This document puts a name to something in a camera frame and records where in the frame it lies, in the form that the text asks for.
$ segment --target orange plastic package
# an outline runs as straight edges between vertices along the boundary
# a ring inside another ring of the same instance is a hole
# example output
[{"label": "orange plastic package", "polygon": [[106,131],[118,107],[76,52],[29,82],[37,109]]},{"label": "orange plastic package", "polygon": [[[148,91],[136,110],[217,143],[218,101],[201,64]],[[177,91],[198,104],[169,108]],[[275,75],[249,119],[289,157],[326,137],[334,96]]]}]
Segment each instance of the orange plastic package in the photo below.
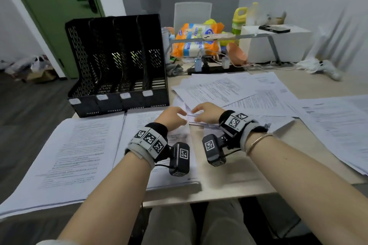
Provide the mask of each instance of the orange plastic package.
[{"label": "orange plastic package", "polygon": [[[179,30],[176,39],[202,38],[206,34],[219,34],[223,28],[224,25],[222,23],[186,23]],[[197,57],[200,50],[205,50],[205,53],[208,55],[215,55],[216,52],[221,51],[221,47],[219,41],[175,43],[173,44],[172,55],[174,57]]]}]

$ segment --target person's leg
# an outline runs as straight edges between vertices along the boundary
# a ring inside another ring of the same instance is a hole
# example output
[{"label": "person's leg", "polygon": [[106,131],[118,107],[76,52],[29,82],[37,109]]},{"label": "person's leg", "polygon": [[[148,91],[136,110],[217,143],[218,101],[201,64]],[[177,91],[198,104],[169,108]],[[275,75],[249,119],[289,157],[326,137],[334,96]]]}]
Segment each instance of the person's leg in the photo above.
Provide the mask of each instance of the person's leg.
[{"label": "person's leg", "polygon": [[191,245],[196,240],[196,222],[189,204],[154,207],[142,245]]},{"label": "person's leg", "polygon": [[209,202],[200,241],[202,245],[255,245],[237,199]]}]

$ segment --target person's left hand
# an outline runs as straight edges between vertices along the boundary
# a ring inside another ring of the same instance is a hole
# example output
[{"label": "person's left hand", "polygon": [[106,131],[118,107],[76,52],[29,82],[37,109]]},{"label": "person's left hand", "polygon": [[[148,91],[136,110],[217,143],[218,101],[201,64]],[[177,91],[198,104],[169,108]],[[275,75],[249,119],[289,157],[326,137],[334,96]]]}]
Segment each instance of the person's left hand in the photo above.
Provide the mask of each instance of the person's left hand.
[{"label": "person's left hand", "polygon": [[165,125],[170,132],[186,124],[186,120],[178,116],[178,113],[186,115],[186,112],[180,107],[169,107],[157,117],[155,122]]}]

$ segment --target dark wood floor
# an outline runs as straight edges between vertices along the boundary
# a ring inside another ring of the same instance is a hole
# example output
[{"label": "dark wood floor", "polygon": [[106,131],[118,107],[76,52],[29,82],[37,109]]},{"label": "dark wood floor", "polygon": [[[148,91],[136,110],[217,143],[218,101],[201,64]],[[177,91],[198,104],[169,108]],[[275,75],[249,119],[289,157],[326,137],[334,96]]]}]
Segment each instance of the dark wood floor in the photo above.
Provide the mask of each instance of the dark wood floor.
[{"label": "dark wood floor", "polygon": [[[75,83],[24,83],[0,73],[0,202],[18,186],[56,126],[72,117],[67,93]],[[0,245],[35,244],[40,238],[53,237],[69,216],[3,221]]]}]

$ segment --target person's right arm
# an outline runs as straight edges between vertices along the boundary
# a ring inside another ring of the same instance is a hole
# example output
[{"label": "person's right arm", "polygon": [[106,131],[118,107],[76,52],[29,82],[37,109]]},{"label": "person's right arm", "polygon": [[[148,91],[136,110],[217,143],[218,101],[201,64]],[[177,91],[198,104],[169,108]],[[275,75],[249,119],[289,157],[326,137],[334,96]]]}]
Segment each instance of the person's right arm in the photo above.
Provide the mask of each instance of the person's right arm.
[{"label": "person's right arm", "polygon": [[[218,123],[222,108],[203,103],[196,122]],[[246,149],[264,133],[251,133]],[[250,158],[323,244],[368,244],[368,199],[313,158],[268,136]]]}]

